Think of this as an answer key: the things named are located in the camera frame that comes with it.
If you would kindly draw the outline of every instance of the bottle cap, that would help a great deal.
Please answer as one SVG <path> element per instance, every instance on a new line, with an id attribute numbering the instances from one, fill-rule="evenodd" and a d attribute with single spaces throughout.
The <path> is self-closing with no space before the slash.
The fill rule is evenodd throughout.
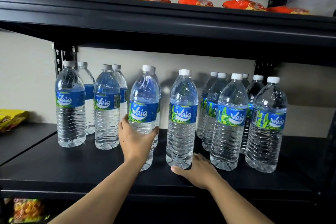
<path id="1" fill-rule="evenodd" d="M 78 61 L 78 66 L 79 67 L 87 67 L 87 62 Z"/>
<path id="2" fill-rule="evenodd" d="M 242 80 L 243 79 L 243 74 L 232 74 L 231 75 L 231 80 Z"/>
<path id="3" fill-rule="evenodd" d="M 191 70 L 189 70 L 189 69 L 181 69 L 178 72 L 178 75 L 191 76 Z"/>
<path id="4" fill-rule="evenodd" d="M 264 79 L 264 76 L 263 75 L 257 75 L 255 74 L 253 76 L 253 80 L 258 80 L 258 81 L 262 81 Z"/>
<path id="5" fill-rule="evenodd" d="M 113 64 L 113 65 L 112 65 L 112 68 L 113 68 L 113 69 L 120 70 L 120 69 L 121 69 L 121 65 Z"/>
<path id="6" fill-rule="evenodd" d="M 142 65 L 142 70 L 145 72 L 154 72 L 154 67 L 151 65 Z"/>
<path id="7" fill-rule="evenodd" d="M 278 83 L 280 82 L 280 77 L 269 76 L 267 77 L 267 82 Z"/>
<path id="8" fill-rule="evenodd" d="M 218 73 L 217 77 L 218 78 L 226 78 L 228 76 L 227 73 Z"/>
<path id="9" fill-rule="evenodd" d="M 107 65 L 107 64 L 103 64 L 103 70 L 112 70 L 112 66 L 111 65 Z"/>
<path id="10" fill-rule="evenodd" d="M 76 62 L 75 61 L 63 60 L 63 66 L 65 66 L 65 67 L 75 67 Z"/>

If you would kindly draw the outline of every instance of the shelf surface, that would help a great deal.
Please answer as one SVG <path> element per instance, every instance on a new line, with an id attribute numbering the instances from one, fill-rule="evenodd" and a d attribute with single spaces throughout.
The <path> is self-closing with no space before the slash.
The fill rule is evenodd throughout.
<path id="1" fill-rule="evenodd" d="M 56 133 L 56 124 L 45 123 L 23 123 L 0 133 L 0 165 Z"/>
<path id="2" fill-rule="evenodd" d="M 270 53 L 281 48 L 280 61 L 335 61 L 315 58 L 336 47 L 336 19 L 321 16 L 137 0 L 0 0 L 0 28 L 71 46 L 246 59 L 275 59 Z M 235 56 L 211 51 L 236 46 Z"/>
<path id="3" fill-rule="evenodd" d="M 191 200 L 203 193 L 186 179 L 175 175 L 166 163 L 167 130 L 161 129 L 152 166 L 141 172 L 128 199 L 131 201 Z M 202 152 L 195 140 L 195 152 Z M 85 144 L 62 148 L 54 135 L 0 167 L 0 186 L 4 197 L 79 199 L 113 172 L 122 162 L 118 146 L 112 150 L 95 147 L 94 136 Z M 281 157 L 274 173 L 250 168 L 241 156 L 233 171 L 219 173 L 233 188 L 250 198 L 308 200 L 313 185 L 295 165 Z"/>

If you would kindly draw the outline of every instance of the plastic water bottle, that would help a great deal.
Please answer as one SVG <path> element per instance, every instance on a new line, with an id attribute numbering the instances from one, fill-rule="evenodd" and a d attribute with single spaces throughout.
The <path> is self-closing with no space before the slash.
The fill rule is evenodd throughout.
<path id="1" fill-rule="evenodd" d="M 267 85 L 256 96 L 247 140 L 246 162 L 265 173 L 277 167 L 286 120 L 288 103 L 279 82 L 279 77 L 268 77 Z"/>
<path id="2" fill-rule="evenodd" d="M 198 125 L 196 134 L 199 138 L 203 138 L 203 128 L 204 128 L 204 117 L 207 109 L 207 97 L 208 92 L 211 88 L 211 86 L 215 83 L 217 80 L 217 74 L 218 72 L 211 72 L 210 78 L 208 81 L 204 84 L 203 90 L 202 90 L 202 97 L 201 97 L 201 104 L 199 108 L 199 114 L 198 114 Z"/>
<path id="3" fill-rule="evenodd" d="M 193 160 L 198 94 L 191 70 L 178 74 L 170 94 L 166 161 L 185 169 Z"/>
<path id="4" fill-rule="evenodd" d="M 55 82 L 57 137 L 62 147 L 85 142 L 85 89 L 75 70 L 75 61 L 63 61 L 64 69 Z"/>
<path id="5" fill-rule="evenodd" d="M 153 73 L 153 66 L 143 65 L 142 75 L 133 84 L 130 95 L 128 122 L 136 131 L 143 134 L 150 133 L 156 126 L 160 91 Z M 141 171 L 147 170 L 151 166 L 153 150 L 154 141 Z"/>
<path id="6" fill-rule="evenodd" d="M 207 111 L 204 117 L 202 146 L 206 151 L 211 150 L 213 129 L 217 115 L 218 98 L 224 90 L 225 86 L 228 84 L 226 81 L 228 74 L 218 73 L 217 76 L 217 81 L 212 85 L 208 93 Z"/>
<path id="7" fill-rule="evenodd" d="M 242 79 L 242 74 L 232 74 L 218 99 L 210 160 L 227 171 L 237 167 L 243 137 L 248 97 Z"/>
<path id="8" fill-rule="evenodd" d="M 249 135 L 250 120 L 252 117 L 252 110 L 253 110 L 253 102 L 255 100 L 255 97 L 259 93 L 259 91 L 261 91 L 261 89 L 264 87 L 263 79 L 264 77 L 262 75 L 255 74 L 253 76 L 252 83 L 246 88 L 246 93 L 247 93 L 247 96 L 249 97 L 249 104 L 247 107 L 243 139 L 241 140 L 241 147 L 240 147 L 240 153 L 242 154 L 246 153 L 247 137 Z"/>
<path id="9" fill-rule="evenodd" d="M 95 110 L 93 108 L 93 87 L 95 85 L 95 79 L 87 69 L 87 62 L 78 62 L 78 74 L 85 87 L 85 126 L 86 135 L 90 135 L 95 132 Z"/>
<path id="10" fill-rule="evenodd" d="M 243 74 L 243 80 L 241 83 L 244 85 L 245 88 L 250 85 L 250 82 L 248 81 L 249 74 Z"/>
<path id="11" fill-rule="evenodd" d="M 156 114 L 156 126 L 160 127 L 160 104 L 161 104 L 161 86 L 160 86 L 160 82 L 159 82 L 159 78 L 156 75 L 156 67 L 154 67 L 154 78 L 159 86 L 159 91 L 160 91 L 160 100 L 159 100 L 159 104 L 157 106 L 157 114 Z M 156 137 L 154 138 L 154 148 L 158 145 L 158 139 L 159 139 L 159 134 L 156 135 Z"/>
<path id="12" fill-rule="evenodd" d="M 120 88 L 111 70 L 111 65 L 104 64 L 94 85 L 95 145 L 101 150 L 110 150 L 119 144 Z"/>
<path id="13" fill-rule="evenodd" d="M 121 65 L 112 65 L 112 76 L 119 83 L 120 87 L 120 119 L 122 119 L 128 111 L 127 107 L 127 82 L 120 71 Z"/>

